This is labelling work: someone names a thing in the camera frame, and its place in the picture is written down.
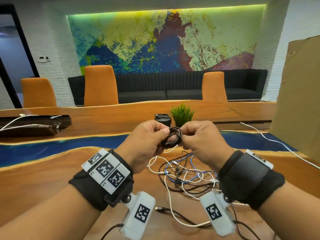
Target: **hand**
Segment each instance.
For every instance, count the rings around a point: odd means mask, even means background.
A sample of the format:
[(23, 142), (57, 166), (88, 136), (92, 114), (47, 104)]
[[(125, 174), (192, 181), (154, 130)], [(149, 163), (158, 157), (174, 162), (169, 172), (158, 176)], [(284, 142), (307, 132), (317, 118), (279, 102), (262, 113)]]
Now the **hand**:
[(133, 173), (140, 173), (147, 166), (147, 161), (163, 153), (161, 146), (170, 133), (169, 127), (155, 120), (139, 124), (114, 151), (130, 165)]
[(190, 121), (185, 123), (181, 130), (181, 145), (185, 149), (191, 149), (200, 161), (214, 171), (218, 172), (235, 152), (210, 121)]

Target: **orange chair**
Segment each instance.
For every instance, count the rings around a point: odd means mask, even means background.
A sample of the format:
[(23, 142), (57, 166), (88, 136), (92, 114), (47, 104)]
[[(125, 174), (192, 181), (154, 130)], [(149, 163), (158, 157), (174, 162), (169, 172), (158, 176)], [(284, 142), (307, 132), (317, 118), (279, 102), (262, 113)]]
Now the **orange chair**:
[(119, 104), (115, 73), (110, 65), (90, 65), (84, 68), (84, 106)]
[(24, 108), (57, 107), (50, 81), (44, 77), (21, 79)]
[(223, 72), (206, 72), (202, 80), (202, 100), (227, 102)]

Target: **potted plant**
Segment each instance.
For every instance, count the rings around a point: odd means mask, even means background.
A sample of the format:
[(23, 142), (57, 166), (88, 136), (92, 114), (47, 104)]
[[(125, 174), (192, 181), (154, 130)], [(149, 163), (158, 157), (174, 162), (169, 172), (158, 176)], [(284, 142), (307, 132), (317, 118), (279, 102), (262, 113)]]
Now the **potted plant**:
[(171, 107), (170, 114), (174, 119), (176, 126), (181, 128), (182, 125), (192, 120), (194, 111), (191, 111), (190, 106), (186, 106), (184, 103), (181, 103), (178, 107)]

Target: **black door frame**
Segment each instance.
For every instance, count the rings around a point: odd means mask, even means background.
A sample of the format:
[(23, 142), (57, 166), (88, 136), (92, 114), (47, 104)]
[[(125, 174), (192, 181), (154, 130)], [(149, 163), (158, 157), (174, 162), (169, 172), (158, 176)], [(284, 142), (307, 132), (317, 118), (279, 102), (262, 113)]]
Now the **black door frame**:
[[(37, 67), (36, 67), (36, 64), (35, 64), (35, 61), (33, 60), (33, 57), (31, 55), (26, 36), (24, 36), (24, 33), (22, 30), (16, 9), (14, 8), (14, 5), (13, 4), (0, 5), (0, 14), (10, 14), (12, 16), (14, 24), (15, 24), (17, 31), (18, 31), (18, 34), (20, 36), (23, 48), (26, 52), (26, 56), (28, 57), (30, 66), (32, 68), (33, 74), (35, 77), (40, 77), (38, 70), (37, 70)], [(8, 73), (7, 73), (7, 71), (1, 61), (1, 58), (0, 58), (0, 77), (3, 81), (5, 88), (8, 91), (8, 94), (12, 100), (12, 103), (14, 104), (14, 107), (16, 109), (21, 109), (22, 105), (21, 105), (20, 100), (17, 96), (17, 93), (14, 89), (14, 86), (12, 85), (10, 77), (8, 76)]]

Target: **abstract painting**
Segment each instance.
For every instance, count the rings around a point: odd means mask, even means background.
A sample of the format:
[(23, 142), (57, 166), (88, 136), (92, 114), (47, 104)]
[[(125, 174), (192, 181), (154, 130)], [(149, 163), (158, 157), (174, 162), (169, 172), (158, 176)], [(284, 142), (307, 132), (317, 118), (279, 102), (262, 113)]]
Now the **abstract painting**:
[(251, 68), (265, 5), (69, 15), (85, 66), (116, 74)]

